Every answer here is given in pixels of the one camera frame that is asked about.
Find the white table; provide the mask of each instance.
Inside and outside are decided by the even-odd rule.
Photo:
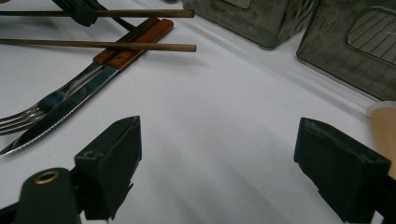
[[[101,3],[182,9],[160,0]],[[57,9],[49,0],[0,5]],[[327,122],[373,148],[365,109],[374,101],[299,63],[302,34],[268,51],[200,17],[172,21],[162,43],[198,51],[147,52],[58,128],[1,157],[0,207],[18,200],[30,175],[73,168],[73,157],[112,122],[139,115],[143,160],[113,223],[342,223],[293,162],[299,121]],[[110,19],[88,28],[67,18],[1,17],[0,29],[1,38],[32,39],[115,41],[126,33]],[[0,117],[58,89],[99,51],[0,45]],[[0,136],[0,147],[19,134]]]

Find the serrated knife blade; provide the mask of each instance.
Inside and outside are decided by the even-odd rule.
[[[141,35],[136,43],[154,43],[167,35],[173,29],[173,23],[163,19],[152,26],[147,32]],[[0,151],[0,156],[15,152],[33,143],[39,137],[49,132],[56,125],[66,119],[86,100],[103,88],[118,73],[123,71],[129,64],[137,60],[145,50],[124,50],[119,53],[108,66],[99,72],[95,77],[84,84],[80,89],[70,95],[56,108],[51,110],[46,117],[37,122],[29,130],[23,133],[14,142]]]

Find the plastic bin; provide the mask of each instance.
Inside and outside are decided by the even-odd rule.
[[[297,56],[379,100],[396,100],[396,1],[319,0]]]
[[[182,0],[183,7],[265,49],[302,31],[315,0]]]

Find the wooden chopstick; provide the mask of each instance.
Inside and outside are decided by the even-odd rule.
[[[0,44],[57,46],[57,47],[75,47],[75,48],[99,48],[99,49],[165,50],[165,51],[181,51],[181,52],[196,51],[196,45],[186,45],[186,44],[118,43],[118,42],[62,41],[62,40],[35,40],[35,39],[0,39]]]
[[[132,10],[96,10],[97,17],[129,17],[129,18],[193,18],[191,9],[132,9]],[[0,16],[28,17],[68,17],[64,11],[0,11]]]

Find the tan cup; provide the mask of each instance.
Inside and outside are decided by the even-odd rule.
[[[376,151],[391,160],[389,175],[396,179],[396,102],[384,101],[367,109]]]

